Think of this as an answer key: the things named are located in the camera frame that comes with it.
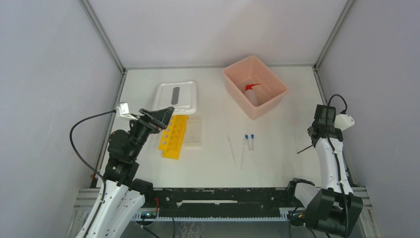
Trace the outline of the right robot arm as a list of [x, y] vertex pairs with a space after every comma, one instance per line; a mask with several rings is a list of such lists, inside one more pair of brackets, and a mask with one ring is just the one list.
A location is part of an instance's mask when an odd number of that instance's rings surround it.
[[314, 121], [308, 128], [312, 146], [319, 158], [321, 187], [311, 181], [294, 178], [286, 188], [287, 202], [294, 206], [289, 215], [292, 226], [347, 238], [364, 207], [355, 196], [345, 171], [343, 134], [335, 127], [336, 109], [317, 105]]

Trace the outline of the white plastic bin lid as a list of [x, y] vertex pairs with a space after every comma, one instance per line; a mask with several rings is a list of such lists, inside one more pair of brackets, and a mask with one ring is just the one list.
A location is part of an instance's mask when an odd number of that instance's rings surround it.
[[191, 115], [197, 111], [197, 106], [196, 81], [166, 82], [157, 87], [152, 110], [174, 107], [173, 115]]

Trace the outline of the black metal ring stand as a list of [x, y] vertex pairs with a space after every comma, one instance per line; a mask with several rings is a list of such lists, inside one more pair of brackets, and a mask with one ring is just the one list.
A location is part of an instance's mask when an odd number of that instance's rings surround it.
[[300, 153], [302, 153], [302, 152], [304, 152], [304, 151], [306, 151], [306, 150], [308, 150], [308, 149], [310, 149], [310, 148], [313, 148], [313, 145], [309, 145], [309, 146], [307, 146], [306, 148], [304, 148], [304, 149], [302, 149], [302, 150], [298, 151], [298, 152], [297, 152], [297, 154], [300, 154]]

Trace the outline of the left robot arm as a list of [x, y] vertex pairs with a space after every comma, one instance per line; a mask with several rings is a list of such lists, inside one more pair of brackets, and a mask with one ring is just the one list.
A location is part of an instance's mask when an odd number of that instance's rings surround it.
[[139, 114], [129, 112], [127, 103], [120, 103], [110, 113], [129, 121], [129, 130], [112, 132], [108, 138], [108, 162], [104, 172], [98, 172], [80, 155], [73, 141], [73, 126], [69, 140], [78, 158], [102, 181], [98, 197], [78, 238], [119, 238], [133, 216], [142, 207], [153, 204], [153, 184], [135, 178], [136, 162], [151, 134], [167, 129], [174, 107], [158, 111], [140, 109]]

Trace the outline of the red-capped wash bottle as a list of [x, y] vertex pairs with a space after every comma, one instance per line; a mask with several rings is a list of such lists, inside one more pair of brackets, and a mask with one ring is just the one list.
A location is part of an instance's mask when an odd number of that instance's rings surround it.
[[244, 92], [245, 97], [255, 107], [258, 107], [259, 106], [257, 95], [256, 95], [255, 91], [253, 90], [253, 87], [254, 86], [257, 86], [257, 85], [259, 85], [259, 83], [246, 85], [245, 92]]

